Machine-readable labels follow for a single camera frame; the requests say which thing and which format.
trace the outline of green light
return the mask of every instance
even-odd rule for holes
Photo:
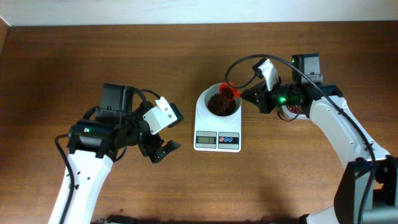
[[[285,102],[286,102],[286,98],[280,97],[280,98],[279,98],[279,102],[280,102],[280,103],[285,103]]]

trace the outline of wooden table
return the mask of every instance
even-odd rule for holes
[[[286,123],[275,111],[260,114],[244,102],[242,151],[198,152],[192,146],[196,101],[243,56],[289,59],[319,52],[324,83],[336,83],[368,133],[398,155],[397,26],[12,27],[0,59],[0,220],[48,221],[65,169],[53,139],[99,104],[104,83],[154,90],[176,103],[185,120],[160,133],[182,144],[160,164],[151,164],[136,147],[115,163],[93,220],[121,214],[162,221],[269,221],[326,208],[343,169],[311,121]],[[232,81],[248,80],[253,63],[241,65]],[[275,64],[282,81],[292,82],[290,69]]]

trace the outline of kitchen scale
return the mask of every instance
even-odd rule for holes
[[[207,103],[219,93],[222,83],[205,90],[197,101],[193,148],[197,151],[239,152],[241,150],[242,99],[235,98],[236,109],[229,116],[217,116],[209,111]]]

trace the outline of red spoon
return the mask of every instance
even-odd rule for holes
[[[218,91],[220,92],[221,95],[228,97],[230,100],[233,100],[236,97],[241,97],[241,93],[238,91],[238,89],[231,88],[227,83],[221,84],[220,87],[218,88]]]

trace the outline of scale control panel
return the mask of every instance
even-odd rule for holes
[[[239,133],[197,131],[195,146],[204,149],[239,149]]]

